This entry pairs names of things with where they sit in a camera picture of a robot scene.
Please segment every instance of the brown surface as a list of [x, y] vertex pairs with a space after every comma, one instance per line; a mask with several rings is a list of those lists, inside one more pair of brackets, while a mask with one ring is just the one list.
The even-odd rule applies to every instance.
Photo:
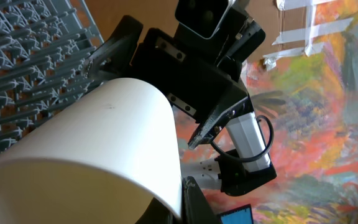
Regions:
[[[156, 27], [173, 36], [178, 26], [175, 19], [178, 0], [86, 0], [86, 3], [105, 40], [124, 15], [131, 15], [143, 23], [140, 40], [149, 28]], [[265, 41], [248, 58], [249, 62], [260, 60], [265, 54], [305, 45], [304, 41], [272, 45], [280, 31], [305, 27], [305, 8], [279, 11], [275, 0], [250, 0], [246, 11], [266, 32]]]

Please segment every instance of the colorful painting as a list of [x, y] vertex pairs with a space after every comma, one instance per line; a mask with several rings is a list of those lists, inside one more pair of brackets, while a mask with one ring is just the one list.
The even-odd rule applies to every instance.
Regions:
[[[325, 42], [320, 54], [282, 58], [269, 72], [259, 63], [244, 68], [257, 113], [274, 123], [270, 156], [278, 176], [242, 197], [205, 190], [216, 213], [250, 203], [256, 223], [358, 223], [358, 1], [321, 4], [316, 12], [316, 24], [354, 19], [345, 32], [315, 38]], [[187, 150], [196, 124], [175, 116], [182, 162], [218, 156], [209, 146]], [[225, 130], [215, 141], [234, 147]]]

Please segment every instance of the black cable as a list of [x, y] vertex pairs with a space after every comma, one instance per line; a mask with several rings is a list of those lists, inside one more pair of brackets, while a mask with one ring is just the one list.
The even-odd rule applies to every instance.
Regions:
[[218, 152], [221, 156], [225, 157], [226, 159], [230, 159], [230, 160], [233, 160], [236, 162], [255, 162], [255, 161], [257, 161], [258, 159], [260, 159], [264, 155], [266, 155], [266, 153], [269, 153], [270, 148], [272, 148], [273, 139], [274, 139], [274, 130], [273, 130], [272, 123], [264, 115], [259, 115], [258, 117], [256, 117], [256, 120], [258, 122], [260, 122], [262, 119], [264, 119], [267, 123], [268, 129], [270, 131], [270, 136], [268, 138], [268, 143], [267, 143], [265, 149], [258, 155], [254, 156], [254, 157], [250, 157], [250, 158], [237, 158], [237, 157], [230, 156], [229, 154], [225, 153], [221, 148], [219, 148], [219, 146], [215, 142], [211, 143], [212, 147], [215, 149], [216, 152]]

